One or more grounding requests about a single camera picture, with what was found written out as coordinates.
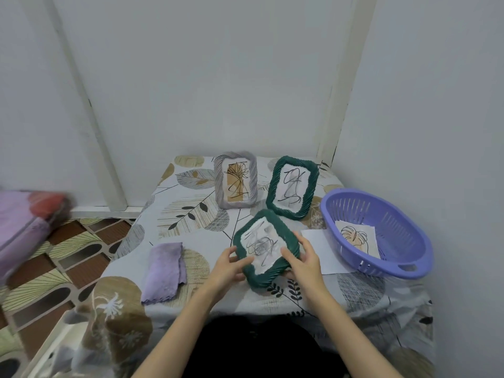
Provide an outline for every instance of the leaf print tablecloth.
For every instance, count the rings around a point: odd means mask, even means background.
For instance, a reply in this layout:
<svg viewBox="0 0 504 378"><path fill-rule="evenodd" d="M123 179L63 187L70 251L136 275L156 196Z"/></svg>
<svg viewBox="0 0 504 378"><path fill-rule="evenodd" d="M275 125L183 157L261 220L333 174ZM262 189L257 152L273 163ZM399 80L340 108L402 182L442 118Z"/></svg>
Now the leaf print tablecloth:
<svg viewBox="0 0 504 378"><path fill-rule="evenodd" d="M193 292L205 282L218 256L231 239L264 208L272 170L278 158L257 158L258 199L250 209L220 209L215 203L213 158L177 156L145 204L88 300L66 314L67 322L89 321L72 366L77 372L112 370L129 376L152 350ZM301 221L281 220L291 230L325 228L322 197L342 183L319 164L315 196ZM183 243L187 284L170 302L142 306L150 249L163 242ZM401 373L431 376L434 361L432 303L419 281L372 277L360 272L324 276L333 297L375 346ZM310 313L303 291L294 280L278 277L267 288L252 291L247 282L233 287L211 316L242 314L257 318L286 314L308 330L324 348L334 349L318 319ZM407 355L411 363L401 356Z"/></svg>

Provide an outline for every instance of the basket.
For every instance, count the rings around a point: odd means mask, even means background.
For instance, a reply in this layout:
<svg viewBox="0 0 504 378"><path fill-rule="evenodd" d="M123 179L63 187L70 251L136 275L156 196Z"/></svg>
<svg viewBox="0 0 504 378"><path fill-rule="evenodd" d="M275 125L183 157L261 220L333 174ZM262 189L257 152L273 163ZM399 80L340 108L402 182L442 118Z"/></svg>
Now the basket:
<svg viewBox="0 0 504 378"><path fill-rule="evenodd" d="M413 280L431 271L431 241L394 205L360 190L338 188L324 196L320 208L337 252L362 273ZM337 220L375 227L381 259L351 245L337 229Z"/></svg>

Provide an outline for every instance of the brown floor pattern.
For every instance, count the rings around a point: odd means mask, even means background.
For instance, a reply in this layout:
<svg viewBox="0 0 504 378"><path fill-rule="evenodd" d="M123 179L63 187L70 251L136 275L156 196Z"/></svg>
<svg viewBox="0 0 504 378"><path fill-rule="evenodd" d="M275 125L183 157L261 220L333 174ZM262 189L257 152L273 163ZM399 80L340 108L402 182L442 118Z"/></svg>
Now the brown floor pattern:
<svg viewBox="0 0 504 378"><path fill-rule="evenodd" d="M22 362L9 355L31 360L63 313L89 296L132 222L70 220L0 287L0 371L13 376Z"/></svg>

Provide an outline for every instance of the black pants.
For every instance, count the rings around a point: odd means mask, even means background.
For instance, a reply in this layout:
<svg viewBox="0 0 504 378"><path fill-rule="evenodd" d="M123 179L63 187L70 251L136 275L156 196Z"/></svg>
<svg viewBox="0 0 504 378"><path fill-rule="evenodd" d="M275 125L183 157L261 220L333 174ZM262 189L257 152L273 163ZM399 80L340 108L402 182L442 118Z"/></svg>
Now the black pants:
<svg viewBox="0 0 504 378"><path fill-rule="evenodd" d="M254 325L230 316L206 325L183 377L333 376L348 373L340 356L323 352L312 336L286 316Z"/></svg>

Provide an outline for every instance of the white wall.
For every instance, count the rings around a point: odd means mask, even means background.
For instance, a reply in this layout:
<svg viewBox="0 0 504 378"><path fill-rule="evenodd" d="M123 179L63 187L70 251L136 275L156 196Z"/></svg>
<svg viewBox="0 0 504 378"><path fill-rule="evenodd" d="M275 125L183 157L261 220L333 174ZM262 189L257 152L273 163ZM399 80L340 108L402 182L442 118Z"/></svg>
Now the white wall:
<svg viewBox="0 0 504 378"><path fill-rule="evenodd" d="M65 191L79 205L105 204L16 0L0 0L0 188Z"/></svg>
<svg viewBox="0 0 504 378"><path fill-rule="evenodd" d="M352 0L54 1L130 206L175 155L316 155Z"/></svg>
<svg viewBox="0 0 504 378"><path fill-rule="evenodd" d="M504 0L378 0L333 170L431 238L439 377L502 376Z"/></svg>

